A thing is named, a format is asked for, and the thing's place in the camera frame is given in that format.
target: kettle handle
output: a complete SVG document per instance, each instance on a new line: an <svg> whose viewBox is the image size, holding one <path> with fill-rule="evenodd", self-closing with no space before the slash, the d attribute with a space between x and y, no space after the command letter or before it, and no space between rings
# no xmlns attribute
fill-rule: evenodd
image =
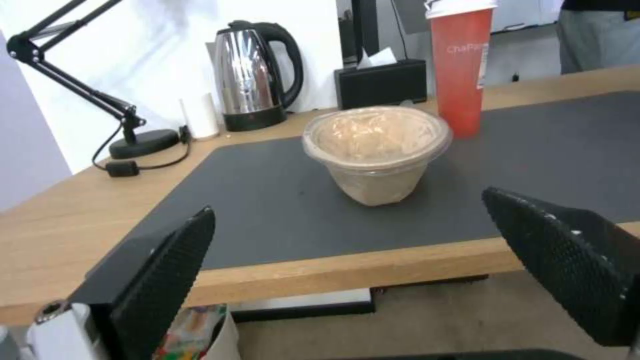
<svg viewBox="0 0 640 360"><path fill-rule="evenodd" d="M298 94L300 94L302 83L305 79L302 68L302 56L300 55L298 44L291 34L278 24L258 22L253 24L253 27L260 33L265 42L279 41L283 43L287 49L287 55L289 55L291 63L293 63L293 84L290 89L282 94L282 107L286 109L293 103Z"/></svg>

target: stainless steel kettle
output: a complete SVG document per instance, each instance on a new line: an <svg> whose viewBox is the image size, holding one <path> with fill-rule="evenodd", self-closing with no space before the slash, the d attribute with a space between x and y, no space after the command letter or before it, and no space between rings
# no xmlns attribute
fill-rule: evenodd
<svg viewBox="0 0 640 360"><path fill-rule="evenodd" d="M293 63L294 79L286 92L272 41L284 43ZM216 85L229 131L275 125L287 118L304 80L302 57L291 34L278 24L237 20L218 31L213 51Z"/></svg>

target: black tissue box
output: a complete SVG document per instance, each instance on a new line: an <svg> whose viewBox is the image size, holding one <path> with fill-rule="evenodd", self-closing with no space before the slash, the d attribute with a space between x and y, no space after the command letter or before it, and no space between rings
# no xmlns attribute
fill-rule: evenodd
<svg viewBox="0 0 640 360"><path fill-rule="evenodd" d="M333 73L341 110L373 105L427 100L427 66L424 60L400 60L366 69L338 69Z"/></svg>

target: lamp base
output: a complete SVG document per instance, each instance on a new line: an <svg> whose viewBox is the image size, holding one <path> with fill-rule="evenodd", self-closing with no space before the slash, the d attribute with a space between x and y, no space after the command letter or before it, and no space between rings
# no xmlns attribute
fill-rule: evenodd
<svg viewBox="0 0 640 360"><path fill-rule="evenodd" d="M120 139L109 146L112 159L129 159L168 149L180 142L174 130L153 130L136 134L136 143Z"/></svg>

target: paper roll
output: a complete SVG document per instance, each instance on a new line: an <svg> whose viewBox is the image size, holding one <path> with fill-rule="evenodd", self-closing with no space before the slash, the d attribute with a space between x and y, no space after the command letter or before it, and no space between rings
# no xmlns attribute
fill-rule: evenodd
<svg viewBox="0 0 640 360"><path fill-rule="evenodd" d="M180 99L184 120L196 140L212 138L220 132L211 93L185 96Z"/></svg>

